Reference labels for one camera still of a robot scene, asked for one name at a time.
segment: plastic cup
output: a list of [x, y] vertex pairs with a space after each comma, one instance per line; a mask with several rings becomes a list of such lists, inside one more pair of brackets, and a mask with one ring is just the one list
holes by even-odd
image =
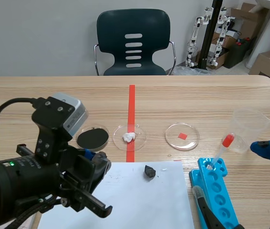
[[251, 108], [234, 110], [230, 125], [223, 139], [228, 134], [233, 133], [235, 139], [229, 146], [229, 149], [238, 153], [244, 153], [257, 140], [261, 132], [268, 127], [269, 123], [270, 120], [257, 110]]

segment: dropper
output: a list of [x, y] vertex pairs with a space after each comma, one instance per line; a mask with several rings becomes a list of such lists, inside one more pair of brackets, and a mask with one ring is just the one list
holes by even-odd
[[221, 144], [221, 147], [220, 147], [219, 152], [213, 158], [213, 160], [210, 163], [210, 165], [207, 166], [207, 169], [209, 169], [209, 170], [212, 170], [213, 169], [213, 167], [215, 166], [215, 164], [218, 161], [218, 159], [220, 158], [220, 156], [227, 150], [227, 148], [230, 146], [230, 144], [233, 142], [234, 139], [235, 139], [235, 135], [234, 134], [228, 134], [225, 137], [224, 141]]

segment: dark green chair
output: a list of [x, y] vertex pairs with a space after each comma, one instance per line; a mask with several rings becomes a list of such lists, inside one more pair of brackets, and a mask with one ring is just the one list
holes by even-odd
[[110, 53], [115, 62], [104, 75], [166, 75], [165, 70], [154, 64], [152, 55], [166, 49], [170, 38], [170, 19], [166, 12], [155, 9], [111, 10], [100, 14], [97, 21], [99, 44], [94, 47], [95, 67], [97, 67], [96, 48]]

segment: black stone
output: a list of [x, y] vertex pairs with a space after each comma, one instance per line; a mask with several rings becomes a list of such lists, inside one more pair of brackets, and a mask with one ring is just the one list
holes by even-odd
[[150, 167], [150, 166], [145, 166], [145, 174], [149, 178], [153, 178], [156, 175], [156, 171], [152, 167]]

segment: blue holder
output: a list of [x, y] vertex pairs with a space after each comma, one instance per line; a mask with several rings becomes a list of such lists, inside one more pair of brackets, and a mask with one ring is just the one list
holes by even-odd
[[[219, 158], [213, 170], [207, 169], [211, 161], [212, 158], [200, 158], [197, 161], [199, 169], [194, 169], [189, 173], [191, 185], [200, 186], [203, 189], [207, 204], [213, 214], [226, 229], [233, 229], [239, 223], [223, 179], [228, 172], [222, 158]], [[207, 229], [198, 205], [197, 211], [202, 229]]]

